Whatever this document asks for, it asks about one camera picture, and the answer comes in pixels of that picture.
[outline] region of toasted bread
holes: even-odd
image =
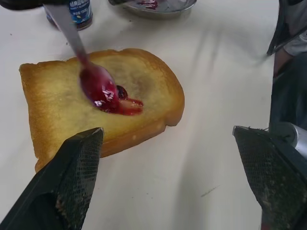
[[[67,61],[23,64],[20,73],[29,108],[35,170],[43,168],[63,141],[84,130],[103,127],[101,157],[152,138],[175,126],[184,110],[184,93],[172,70],[155,55],[140,49],[106,50],[90,54],[105,67],[129,97],[142,100],[140,115],[108,114],[94,108],[80,88],[80,64]]]

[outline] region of spoon handle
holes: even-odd
[[[77,58],[85,67],[88,66],[88,55],[86,54],[81,38],[71,19],[71,14],[68,7],[66,5],[46,4],[44,4],[44,7],[66,37]]]

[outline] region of white tablecloth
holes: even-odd
[[[92,1],[86,49],[148,50],[177,75],[186,107],[177,127],[101,159],[85,230],[258,230],[234,125],[266,128],[277,0],[199,0],[190,15],[148,21]],[[0,9],[0,219],[35,171],[21,64],[73,53],[43,9]]]

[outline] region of metal spoon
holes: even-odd
[[[117,87],[108,71],[89,60],[68,7],[65,5],[44,5],[44,7],[67,38],[83,66],[80,72],[81,87],[93,106],[110,113],[124,115],[140,113],[142,102],[129,98],[120,100]]]

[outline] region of blue label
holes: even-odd
[[[90,0],[70,1],[69,11],[71,12],[72,20],[77,24],[89,20],[92,16]]]

